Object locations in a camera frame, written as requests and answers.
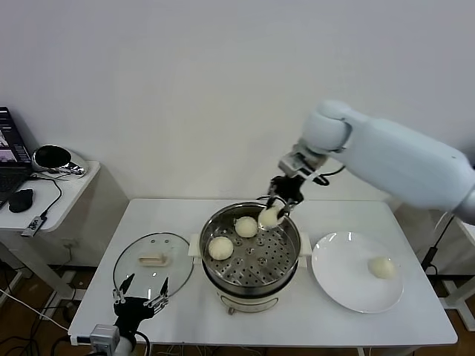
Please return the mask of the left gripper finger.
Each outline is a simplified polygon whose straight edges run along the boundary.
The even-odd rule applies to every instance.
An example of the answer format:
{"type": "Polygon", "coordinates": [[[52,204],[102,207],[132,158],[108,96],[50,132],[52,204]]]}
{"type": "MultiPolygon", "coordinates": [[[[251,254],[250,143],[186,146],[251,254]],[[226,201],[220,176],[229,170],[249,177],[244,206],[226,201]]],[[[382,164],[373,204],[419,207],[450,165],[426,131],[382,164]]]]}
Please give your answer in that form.
{"type": "Polygon", "coordinates": [[[124,303],[125,302],[125,294],[127,293],[132,281],[134,279],[134,274],[128,275],[120,284],[118,288],[114,288],[112,291],[114,303],[124,303]]]}
{"type": "Polygon", "coordinates": [[[162,311],[168,305],[168,281],[169,277],[164,280],[159,294],[153,299],[144,302],[143,305],[154,312],[162,311]]]}

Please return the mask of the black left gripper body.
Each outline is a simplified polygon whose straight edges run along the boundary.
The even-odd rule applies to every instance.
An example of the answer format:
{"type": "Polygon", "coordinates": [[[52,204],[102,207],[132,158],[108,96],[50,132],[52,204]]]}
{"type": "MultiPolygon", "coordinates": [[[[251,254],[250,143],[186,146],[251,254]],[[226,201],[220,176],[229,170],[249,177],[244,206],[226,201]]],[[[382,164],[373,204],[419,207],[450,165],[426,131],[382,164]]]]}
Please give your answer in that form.
{"type": "Polygon", "coordinates": [[[142,297],[124,297],[114,302],[117,319],[114,325],[121,336],[134,336],[141,322],[155,315],[155,308],[149,300],[142,297]]]}

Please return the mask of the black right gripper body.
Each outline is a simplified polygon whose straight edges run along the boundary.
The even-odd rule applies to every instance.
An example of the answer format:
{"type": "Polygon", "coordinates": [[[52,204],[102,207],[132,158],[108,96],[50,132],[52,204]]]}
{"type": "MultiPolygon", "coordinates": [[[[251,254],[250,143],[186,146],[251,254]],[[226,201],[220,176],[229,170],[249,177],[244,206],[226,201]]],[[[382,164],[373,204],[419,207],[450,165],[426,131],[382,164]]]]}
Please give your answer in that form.
{"type": "Polygon", "coordinates": [[[286,204],[300,204],[304,200],[301,193],[304,182],[301,176],[276,176],[270,181],[269,195],[280,197],[286,204]]]}

